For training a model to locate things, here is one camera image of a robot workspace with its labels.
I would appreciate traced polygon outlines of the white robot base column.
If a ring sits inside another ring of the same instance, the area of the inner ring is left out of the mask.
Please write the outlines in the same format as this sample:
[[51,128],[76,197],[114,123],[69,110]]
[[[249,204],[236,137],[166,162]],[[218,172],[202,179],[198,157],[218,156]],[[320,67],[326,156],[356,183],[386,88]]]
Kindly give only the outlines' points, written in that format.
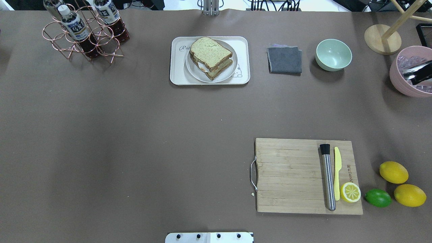
[[165,243],[254,243],[250,232],[169,233]]

